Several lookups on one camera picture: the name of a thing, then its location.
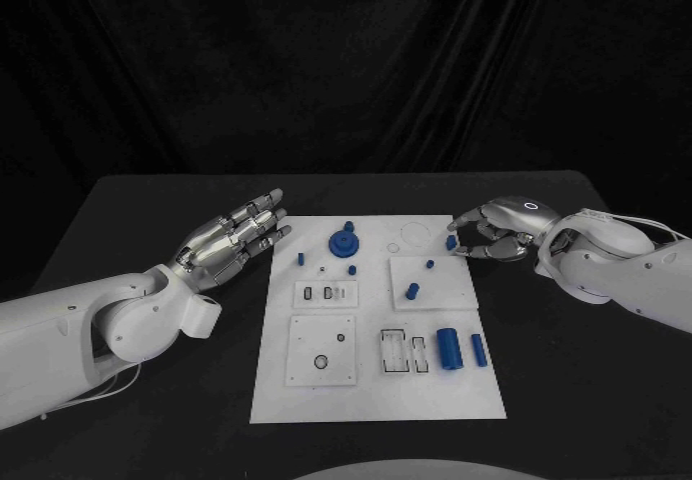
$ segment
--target robotic arm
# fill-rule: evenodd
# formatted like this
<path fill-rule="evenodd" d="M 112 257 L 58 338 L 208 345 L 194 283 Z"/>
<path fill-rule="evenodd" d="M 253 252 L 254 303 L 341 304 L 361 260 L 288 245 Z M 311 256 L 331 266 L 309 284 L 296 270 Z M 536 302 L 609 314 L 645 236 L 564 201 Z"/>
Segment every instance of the robotic arm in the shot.
<path fill-rule="evenodd" d="M 667 230 L 658 245 L 619 220 Z M 502 197 L 465 213 L 449 230 L 478 222 L 491 245 L 461 247 L 458 255 L 508 262 L 538 247 L 536 271 L 593 304 L 615 300 L 631 312 L 692 333 L 692 241 L 664 224 L 583 209 L 562 218 L 543 203 Z"/>
<path fill-rule="evenodd" d="M 0 429 L 68 402 L 161 355 L 182 330 L 208 338 L 221 313 L 201 292 L 227 283 L 292 232 L 273 190 L 190 235 L 168 264 L 0 304 Z M 92 328 L 105 352 L 94 352 Z"/>

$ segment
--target cable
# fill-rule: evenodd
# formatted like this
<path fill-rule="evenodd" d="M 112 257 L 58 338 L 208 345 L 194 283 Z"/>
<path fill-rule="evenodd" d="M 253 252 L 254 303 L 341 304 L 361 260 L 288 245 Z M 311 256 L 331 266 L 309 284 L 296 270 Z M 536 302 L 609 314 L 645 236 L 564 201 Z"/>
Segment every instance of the cable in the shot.
<path fill-rule="evenodd" d="M 622 220 L 628 220 L 631 222 L 636 222 L 636 223 L 642 223 L 645 225 L 649 225 L 651 227 L 657 227 L 660 228 L 661 230 L 665 230 L 668 233 L 671 233 L 671 235 L 674 236 L 674 240 L 678 241 L 681 239 L 687 239 L 690 240 L 691 238 L 684 235 L 681 232 L 677 232 L 668 225 L 665 225 L 664 223 L 661 222 L 657 222 L 657 220 L 649 220 L 647 218 L 639 218 L 639 217 L 628 217 L 625 215 L 615 215 L 613 213 L 606 213 L 606 212 L 600 212 L 599 210 L 592 210 L 592 209 L 587 209 L 589 211 L 595 212 L 595 213 L 599 213 L 602 215 L 606 215 L 609 217 L 613 217 L 613 218 L 619 218 Z"/>
<path fill-rule="evenodd" d="M 116 395 L 117 393 L 120 393 L 123 390 L 126 390 L 126 388 L 130 387 L 130 385 L 136 382 L 138 380 L 138 377 L 141 376 L 141 372 L 142 372 L 142 363 L 138 364 L 138 373 L 135 374 L 135 377 L 133 379 L 130 380 L 130 383 L 119 388 L 119 390 L 116 390 L 115 392 L 109 392 L 109 390 L 112 389 L 113 385 L 115 385 L 115 381 L 112 382 L 112 384 L 109 385 L 109 387 L 106 387 L 106 389 L 94 396 L 94 397 L 90 397 L 90 398 L 81 398 L 80 400 L 71 400 L 70 402 L 66 402 L 63 405 L 60 405 L 58 407 L 55 407 L 53 410 L 50 410 L 48 412 L 45 412 L 41 416 L 41 418 L 45 420 L 47 418 L 47 413 L 51 413 L 51 412 L 55 412 L 58 410 L 63 410 L 64 408 L 70 408 L 70 407 L 74 407 L 76 405 L 80 405 L 81 403 L 84 402 L 92 402 L 94 400 L 102 400 L 103 398 L 106 397 L 110 397 L 112 395 Z"/>

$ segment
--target black backdrop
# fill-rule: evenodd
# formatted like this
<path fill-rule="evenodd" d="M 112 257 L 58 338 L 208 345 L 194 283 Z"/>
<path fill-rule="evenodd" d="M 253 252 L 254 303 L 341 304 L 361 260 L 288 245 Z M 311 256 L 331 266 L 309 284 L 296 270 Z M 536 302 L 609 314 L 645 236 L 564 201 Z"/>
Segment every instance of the black backdrop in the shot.
<path fill-rule="evenodd" d="M 41 219 L 43 233 L 22 234 L 32 255 L 8 260 L 4 296 L 30 287 L 113 173 L 569 168 L 613 209 L 686 230 L 690 10 L 677 0 L 6 9 L 0 201 L 6 225 L 35 232 Z M 4 236 L 4 251 L 17 241 Z"/>

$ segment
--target transparent circle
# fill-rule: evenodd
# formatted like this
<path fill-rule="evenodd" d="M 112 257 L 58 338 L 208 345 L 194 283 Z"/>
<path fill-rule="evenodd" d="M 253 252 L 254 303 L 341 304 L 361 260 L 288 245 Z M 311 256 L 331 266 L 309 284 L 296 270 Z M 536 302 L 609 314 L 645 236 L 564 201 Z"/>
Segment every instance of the transparent circle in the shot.
<path fill-rule="evenodd" d="M 315 357 L 315 366 L 322 370 L 328 367 L 328 357 L 325 355 L 318 355 Z"/>
<path fill-rule="evenodd" d="M 417 222 L 407 223 L 401 229 L 401 238 L 413 247 L 423 247 L 430 243 L 430 230 Z"/>

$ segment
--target black table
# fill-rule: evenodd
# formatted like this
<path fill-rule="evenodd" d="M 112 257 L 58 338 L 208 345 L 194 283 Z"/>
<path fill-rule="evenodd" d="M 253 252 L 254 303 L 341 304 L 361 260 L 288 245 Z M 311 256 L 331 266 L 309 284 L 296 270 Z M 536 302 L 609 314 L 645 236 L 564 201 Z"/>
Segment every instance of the black table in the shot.
<path fill-rule="evenodd" d="M 577 172 L 109 177 L 37 293 L 167 262 L 194 228 L 278 186 L 293 215 L 458 215 L 510 194 L 564 215 L 606 208 Z M 692 336 L 582 303 L 533 263 L 471 265 L 508 420 L 250 425 L 266 255 L 211 292 L 211 339 L 182 334 L 129 390 L 0 432 L 4 478 L 290 479 L 397 458 L 556 478 L 691 473 Z"/>

